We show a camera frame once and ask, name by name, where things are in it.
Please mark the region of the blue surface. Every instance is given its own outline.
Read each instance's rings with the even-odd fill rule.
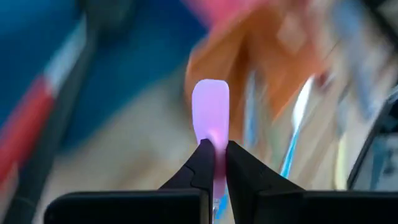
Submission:
[[[16,0],[6,1],[11,10],[1,14],[6,10],[0,9],[0,24],[9,18],[15,23],[6,30],[0,28],[1,79],[5,80],[0,82],[0,124],[77,18],[73,1],[37,0],[34,5],[28,0],[18,0],[19,5]],[[31,6],[23,7],[22,2]],[[205,32],[179,0],[141,1],[129,35],[100,47],[65,146],[87,138],[149,83],[175,70]]]

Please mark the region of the blurred background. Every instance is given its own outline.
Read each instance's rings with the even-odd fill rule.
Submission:
[[[42,223],[69,192],[158,189],[197,148],[203,79],[228,83],[229,139],[274,171],[300,133],[295,184],[397,190],[397,3],[5,0],[0,219],[15,192]]]

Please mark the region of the orange object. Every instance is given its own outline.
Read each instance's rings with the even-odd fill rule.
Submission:
[[[244,88],[251,70],[263,75],[273,119],[298,93],[310,75],[325,71],[299,13],[275,4],[259,4],[215,29],[191,53],[185,79],[185,97],[191,105],[196,83],[225,80],[230,89],[229,138],[243,131]]]

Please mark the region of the teal fabric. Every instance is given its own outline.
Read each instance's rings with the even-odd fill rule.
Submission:
[[[78,17],[73,1],[6,1],[10,2],[8,16],[15,25],[7,26],[7,30],[0,28],[0,124]],[[30,4],[30,9],[16,9],[22,7],[16,1]],[[14,13],[26,18],[22,20]],[[6,17],[1,15],[1,24],[6,23]],[[65,138],[65,148],[90,136],[148,84],[181,65],[205,32],[179,0],[140,1],[128,35],[100,46]]]

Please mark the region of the red stripe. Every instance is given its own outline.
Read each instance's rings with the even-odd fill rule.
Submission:
[[[44,76],[36,78],[0,130],[0,185],[16,162],[27,159],[53,107]]]

